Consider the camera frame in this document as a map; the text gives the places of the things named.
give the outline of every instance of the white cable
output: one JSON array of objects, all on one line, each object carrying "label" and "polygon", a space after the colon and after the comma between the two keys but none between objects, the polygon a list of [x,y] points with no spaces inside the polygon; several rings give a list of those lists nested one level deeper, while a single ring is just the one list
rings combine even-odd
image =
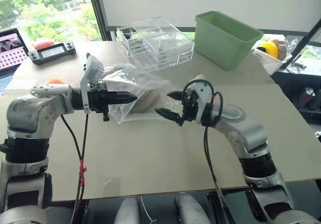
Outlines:
[{"label": "white cable", "polygon": [[149,223],[149,224],[153,223],[154,221],[156,221],[156,219],[153,220],[153,219],[150,218],[150,216],[149,216],[149,214],[148,214],[148,212],[147,212],[147,210],[146,210],[146,207],[145,207],[145,205],[144,205],[144,201],[142,200],[142,196],[140,196],[140,200],[141,200],[142,206],[144,207],[144,210],[145,210],[145,212],[146,212],[146,215],[148,216],[148,218],[149,218],[149,220],[150,220],[150,223]]},{"label": "white cable", "polygon": [[49,207],[49,208],[47,208],[47,209],[44,209],[44,211],[48,211],[49,209],[52,209],[52,208],[54,208],[53,206],[52,207]]}]

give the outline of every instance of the window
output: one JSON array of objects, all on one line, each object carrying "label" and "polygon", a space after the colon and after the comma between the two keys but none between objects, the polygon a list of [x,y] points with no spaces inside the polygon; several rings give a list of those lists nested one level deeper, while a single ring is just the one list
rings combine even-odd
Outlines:
[{"label": "window", "polygon": [[38,39],[101,40],[91,0],[0,0],[0,30],[18,28],[27,47]]},{"label": "window", "polygon": [[186,36],[191,38],[192,40],[195,39],[195,32],[183,32]]},{"label": "window", "polygon": [[303,64],[304,71],[321,75],[321,29],[310,39],[310,42],[298,55],[296,63]]}]

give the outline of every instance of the laptop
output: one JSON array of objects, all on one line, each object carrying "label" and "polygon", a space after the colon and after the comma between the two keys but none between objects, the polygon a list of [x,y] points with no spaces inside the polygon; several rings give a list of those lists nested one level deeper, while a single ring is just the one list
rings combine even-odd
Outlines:
[{"label": "laptop", "polygon": [[0,32],[0,95],[10,83],[14,72],[28,56],[28,49],[18,29]]}]

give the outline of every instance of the orange ball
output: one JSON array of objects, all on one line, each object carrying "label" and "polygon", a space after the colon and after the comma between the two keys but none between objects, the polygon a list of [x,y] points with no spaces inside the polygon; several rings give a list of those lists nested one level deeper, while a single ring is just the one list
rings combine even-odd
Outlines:
[{"label": "orange ball", "polygon": [[65,82],[59,78],[51,78],[47,80],[47,83],[64,84]]}]

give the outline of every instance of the laptop screen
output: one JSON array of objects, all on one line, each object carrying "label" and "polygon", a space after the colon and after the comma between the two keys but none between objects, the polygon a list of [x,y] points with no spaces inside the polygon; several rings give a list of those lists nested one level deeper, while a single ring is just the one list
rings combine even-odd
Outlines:
[{"label": "laptop screen", "polygon": [[27,48],[17,29],[0,32],[0,72],[17,68],[27,58]]}]

